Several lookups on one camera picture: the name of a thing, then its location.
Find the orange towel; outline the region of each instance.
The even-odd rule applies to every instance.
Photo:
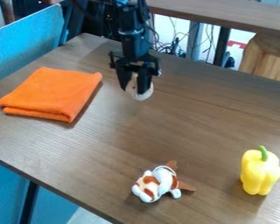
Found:
[[[19,87],[0,99],[6,114],[72,122],[98,83],[100,73],[41,67]]]

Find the white and brown plush toy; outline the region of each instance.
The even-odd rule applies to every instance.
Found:
[[[175,172],[177,169],[177,162],[169,161],[166,165],[160,165],[153,171],[146,171],[131,190],[141,201],[146,203],[155,202],[168,192],[172,194],[174,199],[179,199],[181,197],[180,190],[196,191],[194,187],[178,181]]]

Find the wooden table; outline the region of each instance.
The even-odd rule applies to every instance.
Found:
[[[113,222],[280,223],[280,180],[267,197],[239,182],[246,149],[280,157],[280,83],[158,54],[154,95],[133,101],[108,65],[117,47],[84,34],[1,80],[0,97],[43,66],[104,76],[73,124],[0,109],[0,164]],[[131,186],[170,159],[197,192],[144,204]]]
[[[153,13],[280,35],[280,6],[249,0],[147,0]]]

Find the metal frame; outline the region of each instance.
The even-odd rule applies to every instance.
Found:
[[[31,223],[36,199],[39,193],[39,186],[30,181],[27,194],[25,196],[24,207],[20,218],[20,224]]]
[[[200,45],[204,24],[196,21],[190,21],[189,37],[186,44],[185,57],[189,60],[197,61],[200,56]]]
[[[213,64],[218,67],[224,67],[223,62],[226,58],[226,50],[228,48],[228,41],[231,29],[226,27],[220,28],[220,34],[218,39],[218,44],[216,47],[216,53],[214,56]]]

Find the bell pepper stem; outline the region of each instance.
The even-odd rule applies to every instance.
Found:
[[[267,153],[266,148],[261,145],[258,147],[258,150],[262,153],[262,161],[266,162],[268,159],[268,153]]]

